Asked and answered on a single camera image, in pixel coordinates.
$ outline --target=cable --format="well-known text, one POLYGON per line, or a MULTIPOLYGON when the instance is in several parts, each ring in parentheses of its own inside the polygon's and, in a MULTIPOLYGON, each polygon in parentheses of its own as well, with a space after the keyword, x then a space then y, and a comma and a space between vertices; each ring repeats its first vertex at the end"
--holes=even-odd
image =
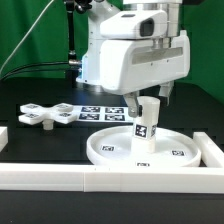
POLYGON ((69 70, 76 70, 78 71, 78 67, 73 67, 71 68, 56 68, 56 69, 32 69, 32 70, 25 70, 25 71, 18 71, 18 72, 13 72, 9 73, 8 75, 5 75, 4 77, 0 78, 0 82, 5 81, 7 78, 13 76, 13 75, 18 75, 21 73, 29 73, 29 72, 53 72, 53 71, 69 71, 69 70))
POLYGON ((19 44, 16 46, 16 48, 12 51, 12 53, 9 55, 9 57, 6 59, 6 61, 3 63, 1 69, 0 69, 0 77, 2 74, 2 71, 4 69, 4 67, 8 64, 8 62, 10 61, 10 59, 14 56, 14 54, 16 53, 16 51, 19 49, 19 47, 23 44, 23 42, 26 40, 26 38, 28 37, 28 35, 32 32, 32 30, 34 29, 34 27, 36 26, 36 24, 39 22, 39 20, 41 19, 41 17, 43 16, 43 14, 47 11, 47 9, 51 6, 51 4, 54 2, 55 0, 51 0, 47 6, 43 9, 43 11, 40 13, 40 15, 38 16, 38 18, 36 19, 36 21, 34 22, 34 24, 31 26, 31 28, 28 30, 28 32, 26 33, 26 35, 23 37, 23 39, 19 42, 19 44))
POLYGON ((33 68, 33 67, 39 67, 39 66, 53 66, 53 65, 69 65, 68 62, 66 61, 55 61, 55 62, 42 62, 42 63, 35 63, 35 64, 28 64, 28 65, 23 65, 20 67, 17 67, 6 74, 4 74, 2 77, 7 76, 8 74, 24 70, 26 68, 33 68))

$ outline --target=white border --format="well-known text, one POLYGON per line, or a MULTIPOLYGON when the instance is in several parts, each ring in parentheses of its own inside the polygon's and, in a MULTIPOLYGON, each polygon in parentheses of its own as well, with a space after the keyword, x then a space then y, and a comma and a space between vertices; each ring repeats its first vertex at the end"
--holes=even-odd
POLYGON ((202 150, 206 165, 213 168, 110 168, 1 163, 0 190, 223 194, 224 154, 205 133, 195 133, 194 141, 202 150))

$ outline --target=black cable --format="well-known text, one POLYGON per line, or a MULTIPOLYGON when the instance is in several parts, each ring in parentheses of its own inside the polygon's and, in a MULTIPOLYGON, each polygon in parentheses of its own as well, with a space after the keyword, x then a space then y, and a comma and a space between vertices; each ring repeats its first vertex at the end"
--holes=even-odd
POLYGON ((69 71, 69 70, 78 70, 78 67, 74 68, 56 68, 56 69, 32 69, 32 70, 25 70, 25 71, 17 71, 13 73, 9 73, 8 75, 3 76, 0 78, 0 82, 5 81, 7 78, 13 76, 13 75, 18 75, 22 73, 29 73, 29 72, 53 72, 53 71, 69 71))
POLYGON ((74 35, 75 4, 74 0, 65 0, 64 3, 67 10, 67 20, 68 20, 68 44, 69 44, 68 60, 76 60, 77 56, 75 52, 75 35, 74 35))
POLYGON ((20 67, 17 67, 9 72, 7 72, 6 74, 4 74, 2 77, 26 69, 26 68, 33 68, 33 67, 39 67, 39 66, 52 66, 52 65, 68 65, 68 62, 66 61, 56 61, 56 62, 42 62, 42 63, 35 63, 35 64, 28 64, 28 65, 23 65, 20 67))

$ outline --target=black table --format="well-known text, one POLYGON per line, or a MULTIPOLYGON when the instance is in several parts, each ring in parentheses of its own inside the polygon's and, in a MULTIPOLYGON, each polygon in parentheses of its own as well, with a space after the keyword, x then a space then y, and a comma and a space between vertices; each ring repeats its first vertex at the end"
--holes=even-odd
MULTIPOLYGON (((142 92, 155 95, 157 88, 142 92)), ((0 84, 0 126, 9 144, 0 162, 91 164, 87 138, 97 130, 124 124, 55 123, 55 129, 18 122, 19 106, 123 106, 120 96, 72 88, 64 79, 14 78, 0 84)), ((190 137, 205 131, 224 150, 224 105, 195 85, 177 83, 159 127, 190 137)), ((223 223, 224 195, 0 191, 0 223, 223 223)))

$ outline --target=small white piece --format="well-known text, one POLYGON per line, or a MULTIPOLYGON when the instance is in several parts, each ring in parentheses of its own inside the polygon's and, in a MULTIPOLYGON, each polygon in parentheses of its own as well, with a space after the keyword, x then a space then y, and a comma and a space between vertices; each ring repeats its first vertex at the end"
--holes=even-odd
POLYGON ((26 113, 19 116, 19 121, 34 125, 43 122, 45 130, 53 129, 53 121, 68 124, 77 119, 73 114, 73 105, 61 103, 50 108, 44 108, 36 104, 27 104, 20 107, 21 112, 26 113))
POLYGON ((131 140, 132 156, 150 154, 155 152, 156 128, 159 116, 160 100, 154 97, 138 97, 139 105, 142 105, 142 116, 134 119, 133 134, 131 140))
POLYGON ((8 143, 7 127, 0 127, 0 152, 8 143))

